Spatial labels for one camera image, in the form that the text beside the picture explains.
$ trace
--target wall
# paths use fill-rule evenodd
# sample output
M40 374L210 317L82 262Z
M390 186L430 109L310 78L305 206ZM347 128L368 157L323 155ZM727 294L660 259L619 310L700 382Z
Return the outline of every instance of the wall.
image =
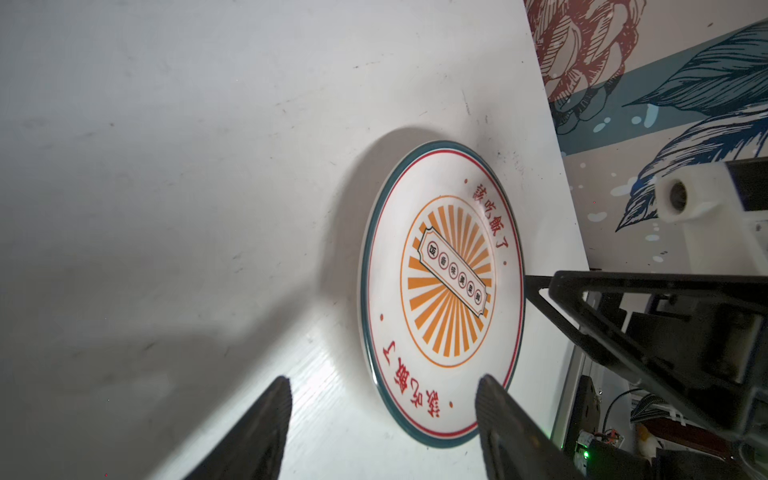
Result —
M768 3L525 4L590 267L690 272L654 183L768 154Z

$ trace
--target orange circle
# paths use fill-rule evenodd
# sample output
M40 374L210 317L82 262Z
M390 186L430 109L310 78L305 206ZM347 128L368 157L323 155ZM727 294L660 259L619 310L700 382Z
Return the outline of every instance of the orange circle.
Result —
M456 200L459 200L459 201L460 201L460 202L462 202L464 205L466 205L467 207L469 207L469 209L470 209L471 211L475 211L475 209L474 209L474 208L472 208L472 205L468 204L468 203L467 203L467 202L466 202L464 199L462 199L462 198L459 198L459 197L457 197L457 196L455 196L455 195L441 195L441 196L439 196L439 197L437 197L437 198L433 198L433 199L432 199L432 200L430 200L430 201L429 201L429 202L428 202L428 203L427 203L427 204L426 204L426 205L425 205L425 206L424 206L424 207L423 207L421 210L419 210L419 212L418 212L418 213L416 214L416 216L414 217L414 219L413 219L413 222L411 222L411 227L408 229L408 239L410 238L410 236L411 236L411 233L412 233L412 231L413 231L413 226L416 224L416 221L417 221L417 220L418 220L418 219L419 219L419 218L422 216L422 213L424 212L424 210L426 210L426 209L427 209L427 207L429 207L429 205L433 204L433 203L434 203L434 202L436 202L437 200L440 200L441 198L455 198ZM478 225L480 225L480 226L482 227L482 229L484 230L484 235L485 235L485 237L486 237L486 238L490 238L490 235L488 234L488 230L485 228L485 225L482 223L482 221L478 222ZM479 344L479 345L478 345L478 347L475 349L475 351L474 351L474 352L472 352L472 354L471 354L469 357L467 357L467 358L466 358L466 359L465 359L463 362L461 362L461 363L457 363L456 365L450 365L450 366L446 366L446 365L440 365L440 364L439 364L439 363L437 363L436 361L434 361L434 360L432 360L431 358L429 358L429 356L428 356L426 353L424 353L424 350L422 350L422 347L419 345L419 342L417 342L417 341L416 341L416 338L413 336L413 332L411 331L411 326L410 326L410 325L409 325L409 323L408 323L408 313L406 313L406 305L405 305L405 302L403 301L403 294L402 294L402 267L403 267L403 264L405 263L405 258L406 258L406 249L408 248L408 239L406 239L406 242L405 242L405 244L404 244L404 245L403 245L403 247L402 247L402 255L401 255L401 257L400 257L400 305L401 305L401 307L402 307L402 316L403 316L403 319L404 319L404 320L405 320L405 322L406 322L406 327L408 328L408 333L409 333L409 335L411 336L411 339L413 340L413 342L415 343L415 345L416 345L416 348L417 348L417 349L419 349L419 351L422 353L422 355L423 355L425 358L427 358L427 360L429 360L430 362L432 362L433 364L435 364L435 365L437 365L437 366L439 366L439 367L441 367L441 368L443 368L443 369L453 369L453 368L455 368L455 367L457 367L457 366L461 366L461 365L464 365L464 364L465 364L465 363L467 363L467 362L468 362L468 361L469 361L469 360L470 360L470 359L471 359L473 356L475 356L475 354L476 354L476 353L477 353L477 352L480 350L480 347L482 347L482 344L483 344L483 342L485 341L485 338L488 336L488 330L491 328L491 320L493 319L493 312L494 312L494 309L495 309L495 307L496 307L496 297L498 296L498 292L496 293L496 295L494 295L494 299L493 299L493 305L492 305L492 307L491 307L491 312L490 312L490 314L489 314L487 317L485 317L485 318L488 320L488 324L487 324L487 325L486 325L486 327L485 327L485 335L484 335L484 336L482 337L482 339L480 340L480 344ZM493 264L495 264L495 261L494 261L494 260L495 260L495 256L494 256L494 254L493 254L493 250L492 250L492 249L491 249L491 258L492 258L492 262L493 262Z

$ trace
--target dark teal leaf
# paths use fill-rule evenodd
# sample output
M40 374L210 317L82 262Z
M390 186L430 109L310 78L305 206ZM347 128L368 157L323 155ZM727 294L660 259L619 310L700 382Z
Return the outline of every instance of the dark teal leaf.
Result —
M722 115L768 101L768 21L697 53L648 95L630 103Z
M727 115L708 118L664 147L637 175L616 231L656 218L656 179L686 165L756 156L768 139L768 104L750 105Z

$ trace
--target round plate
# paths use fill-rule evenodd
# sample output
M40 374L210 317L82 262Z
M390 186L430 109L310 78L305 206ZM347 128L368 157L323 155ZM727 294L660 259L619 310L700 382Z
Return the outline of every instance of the round plate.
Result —
M361 264L362 338L384 403L420 442L466 442L480 378L509 387L525 315L518 231L498 179L460 144L415 149L379 194Z

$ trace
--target plate rim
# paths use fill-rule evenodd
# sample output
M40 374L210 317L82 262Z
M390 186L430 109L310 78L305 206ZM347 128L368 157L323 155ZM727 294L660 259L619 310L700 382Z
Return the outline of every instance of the plate rim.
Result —
M402 176L402 174L405 173L405 171L408 169L408 167L414 164L416 161L420 160L425 155L437 150L455 150L464 155L468 155L469 157L472 158L472 160L480 164L486 170L486 172L491 177L491 179L498 185L499 190L502 196L504 197L504 201L507 203L507 206L509 207L509 212L512 217L512 224L514 225L515 233L517 235L517 244L518 244L518 252L520 255L520 269L521 269L520 289L522 293L525 291L525 258L523 255L520 230L518 229L517 220L515 219L515 212L512 209L512 206L509 202L509 198L507 197L507 192L502 186L501 181L499 181L498 177L496 177L496 174L489 167L489 165L480 157L480 155L475 153L469 147L466 147L454 141L437 140L437 141L430 141L425 144L422 144L417 148L413 149L412 151L410 151L410 153L408 153L406 156L404 156L404 158L401 159L401 161L398 162L398 164L389 173L386 180L384 181L384 184L379 190L379 193L376 196L376 202L373 204L373 207L371 208L371 213L368 217L368 223L366 224L365 236L363 237L363 241L362 241L362 250L360 252L360 262L359 262L359 269L358 269L357 299L358 299L358 316L360 320L359 328L360 328L360 336L361 336L363 350L366 355L366 360L368 361L368 364L369 364L369 369L372 374L373 382L376 384L376 389L379 391L379 395L382 397L382 401L384 402L384 405L386 406L387 410L389 410L389 414L395 419L398 425L400 425L400 428L405 430L406 433L408 433L415 440L427 446L447 449L447 448L464 444L470 439L472 439L473 437L475 437L475 435L478 434L477 423L475 423L475 427L470 432L467 432L463 435L460 435L453 439L438 439L436 437L427 435L426 433L417 429L411 422L408 421L408 419L402 414L402 412L400 412L397 405L395 405L389 393L384 388L384 385L382 384L383 382L382 373L379 371L376 359L373 358L373 353L372 353L373 345L372 345L371 334L369 333L370 318L368 317L367 308L365 308L365 305L368 302L368 290L367 290L368 280L367 280L367 275L363 275L363 272L367 272L368 269L370 268L370 257L371 257L371 249L373 247L373 236L374 236L374 233L376 232L376 226L379 223L379 219L381 218L383 204L389 198L389 195L392 193L392 189L397 184L397 181ZM522 349L522 340L523 340L523 335L525 333L525 295L524 294L522 298L521 311L522 311L522 315L520 319L521 325L520 325L517 355L512 358L511 373L509 374L509 378L503 385L505 390L509 389L509 386L511 385L511 382L512 382L512 378L515 376L515 370L518 367L518 360L520 358L520 351Z

